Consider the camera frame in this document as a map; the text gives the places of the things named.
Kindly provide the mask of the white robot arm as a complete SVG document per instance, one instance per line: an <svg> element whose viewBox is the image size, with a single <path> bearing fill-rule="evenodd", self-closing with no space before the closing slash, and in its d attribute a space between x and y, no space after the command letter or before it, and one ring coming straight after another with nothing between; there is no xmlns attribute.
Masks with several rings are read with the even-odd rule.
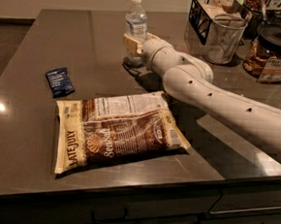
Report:
<svg viewBox="0 0 281 224"><path fill-rule="evenodd" d="M281 110L218 88L210 66L156 35L140 40L124 34L123 42L148 71L162 78L171 97L203 110L281 161Z"/></svg>

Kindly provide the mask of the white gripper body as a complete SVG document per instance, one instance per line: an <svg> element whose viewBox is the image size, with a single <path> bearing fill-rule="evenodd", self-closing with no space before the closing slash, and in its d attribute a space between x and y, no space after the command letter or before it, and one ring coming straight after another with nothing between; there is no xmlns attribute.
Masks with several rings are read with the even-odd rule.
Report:
<svg viewBox="0 0 281 224"><path fill-rule="evenodd" d="M160 77L171 67L172 57L173 47L165 40L152 38L141 45L142 63Z"/></svg>

